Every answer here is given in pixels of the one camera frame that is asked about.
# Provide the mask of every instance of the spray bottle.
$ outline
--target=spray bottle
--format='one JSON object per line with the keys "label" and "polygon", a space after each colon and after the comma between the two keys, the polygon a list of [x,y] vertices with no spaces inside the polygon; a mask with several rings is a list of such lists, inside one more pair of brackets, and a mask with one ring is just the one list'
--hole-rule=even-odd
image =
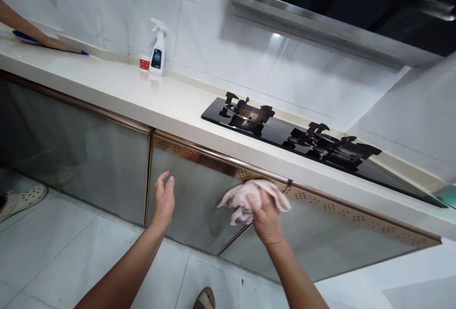
{"label": "spray bottle", "polygon": [[163,76],[163,67],[165,64],[165,33],[166,25],[164,22],[151,18],[155,24],[152,31],[158,30],[157,42],[153,46],[149,72]]}

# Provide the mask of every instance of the stainless steel cabinet door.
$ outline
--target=stainless steel cabinet door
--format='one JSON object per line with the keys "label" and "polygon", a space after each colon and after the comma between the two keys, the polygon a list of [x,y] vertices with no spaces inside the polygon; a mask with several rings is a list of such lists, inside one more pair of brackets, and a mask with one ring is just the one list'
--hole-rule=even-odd
{"label": "stainless steel cabinet door", "polygon": [[[433,239],[310,192],[295,187],[284,192],[293,208],[282,215],[283,232],[313,281],[438,244]],[[253,226],[220,256],[279,281]]]}
{"label": "stainless steel cabinet door", "polygon": [[149,135],[0,82],[7,167],[144,225]]}
{"label": "stainless steel cabinet door", "polygon": [[219,253],[243,227],[230,226],[232,210],[217,205],[229,189],[263,177],[154,135],[148,223],[155,211],[154,183],[167,170],[176,180],[176,207],[166,235],[209,253]]}

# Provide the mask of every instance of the human hand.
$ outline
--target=human hand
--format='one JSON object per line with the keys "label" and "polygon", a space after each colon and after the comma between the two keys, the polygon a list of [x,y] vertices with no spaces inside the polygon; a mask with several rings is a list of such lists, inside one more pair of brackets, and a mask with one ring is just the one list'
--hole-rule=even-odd
{"label": "human hand", "polygon": [[266,191],[260,189],[260,194],[262,202],[261,207],[251,195],[247,196],[247,201],[253,209],[253,226],[255,227],[256,233],[267,247],[280,243],[284,240],[284,237],[282,235],[279,209]]}
{"label": "human hand", "polygon": [[175,204],[174,177],[171,176],[164,185],[169,174],[169,171],[162,173],[155,182],[155,215],[152,220],[152,223],[162,225],[165,229],[171,223]]}
{"label": "human hand", "polygon": [[62,50],[62,51],[71,51],[71,52],[81,53],[81,50],[72,48],[68,44],[61,42],[58,39],[48,37],[48,36],[45,36],[45,38],[43,38],[43,40],[40,41],[40,43],[43,44],[44,46],[47,46],[48,48],[54,48],[54,49]]}

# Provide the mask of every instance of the cabinet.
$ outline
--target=cabinet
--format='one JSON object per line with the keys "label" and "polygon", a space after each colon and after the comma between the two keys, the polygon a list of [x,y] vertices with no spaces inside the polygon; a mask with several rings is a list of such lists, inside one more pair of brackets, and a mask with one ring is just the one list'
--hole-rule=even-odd
{"label": "cabinet", "polygon": [[268,179],[280,189],[287,179],[156,130],[153,135],[147,222],[155,211],[154,183],[170,170],[176,179],[176,206],[166,235],[192,247],[218,254],[243,230],[230,226],[231,210],[217,208],[223,195],[249,179]]}
{"label": "cabinet", "polygon": [[[282,214],[285,237],[313,281],[439,244],[426,236],[292,183],[284,193],[292,210]],[[279,281],[253,226],[220,257]]]}
{"label": "cabinet", "polygon": [[144,225],[151,129],[59,96],[0,74],[1,166]]}
{"label": "cabinet", "polygon": [[275,183],[293,209],[283,231],[311,279],[321,280],[440,243],[227,155],[0,71],[0,166],[139,225],[155,211],[154,183],[170,170],[176,205],[166,235],[279,280],[250,226],[217,208],[250,179]]}

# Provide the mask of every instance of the tiled backsplash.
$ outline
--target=tiled backsplash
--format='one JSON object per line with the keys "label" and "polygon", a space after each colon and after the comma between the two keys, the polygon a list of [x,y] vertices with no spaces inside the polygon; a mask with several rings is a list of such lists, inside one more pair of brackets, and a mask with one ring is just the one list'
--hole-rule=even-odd
{"label": "tiled backsplash", "polygon": [[412,70],[349,130],[449,184],[456,183],[456,54]]}
{"label": "tiled backsplash", "polygon": [[230,0],[5,1],[67,36],[133,56],[151,53],[150,18],[157,18],[169,29],[167,67],[342,131],[408,71],[305,40],[254,14],[241,18]]}

